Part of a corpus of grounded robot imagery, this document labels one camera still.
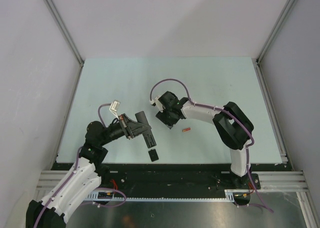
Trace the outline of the black remote control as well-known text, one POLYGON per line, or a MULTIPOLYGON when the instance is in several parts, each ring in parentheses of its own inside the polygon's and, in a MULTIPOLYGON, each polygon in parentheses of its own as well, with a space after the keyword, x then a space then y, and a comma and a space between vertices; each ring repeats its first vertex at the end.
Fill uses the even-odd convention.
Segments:
POLYGON ((145 112, 144 111, 140 111, 138 113, 135 113, 135 117, 137 119, 137 122, 142 123, 143 125, 147 126, 146 131, 144 131, 142 133, 142 135, 144 137, 144 140, 146 142, 146 145, 147 145, 148 149, 151 149, 151 148, 155 147, 157 144, 156 144, 155 138, 154 138, 153 133, 152 133, 152 128, 148 123, 148 120, 147 120, 147 117, 145 115, 145 112))

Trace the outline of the black battery cover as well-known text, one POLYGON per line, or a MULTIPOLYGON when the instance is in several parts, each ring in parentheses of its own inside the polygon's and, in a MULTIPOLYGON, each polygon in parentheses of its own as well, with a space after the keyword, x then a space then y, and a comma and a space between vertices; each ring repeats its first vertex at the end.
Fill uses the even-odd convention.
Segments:
POLYGON ((159 160, 158 153, 155 149, 151 149, 148 151, 151 162, 155 162, 159 160))

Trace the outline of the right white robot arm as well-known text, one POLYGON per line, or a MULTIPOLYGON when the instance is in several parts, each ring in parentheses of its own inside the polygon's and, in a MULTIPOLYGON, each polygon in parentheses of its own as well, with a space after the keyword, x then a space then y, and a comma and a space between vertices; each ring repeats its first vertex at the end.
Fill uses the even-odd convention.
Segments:
POLYGON ((188 97, 178 97, 167 91, 150 100, 159 109, 156 118, 168 128, 182 119, 194 119, 215 126, 222 142, 230 150, 230 182, 235 188, 243 188, 250 181, 249 147, 255 141, 252 136, 254 125, 234 102, 222 108, 198 104, 188 97))

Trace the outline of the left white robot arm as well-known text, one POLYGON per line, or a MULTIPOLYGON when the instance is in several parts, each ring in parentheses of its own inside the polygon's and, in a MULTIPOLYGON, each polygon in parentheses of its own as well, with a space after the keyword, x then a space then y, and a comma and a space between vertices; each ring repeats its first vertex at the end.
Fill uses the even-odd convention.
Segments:
POLYGON ((100 121, 86 128, 85 143, 76 153, 76 159, 67 174, 40 201, 32 200, 26 211, 26 227, 66 227, 70 217, 84 199, 98 187, 109 185, 111 176, 102 162, 108 150, 104 147, 121 137, 133 139, 143 136, 147 147, 156 145, 152 128, 143 111, 131 120, 120 115, 105 127, 100 121))

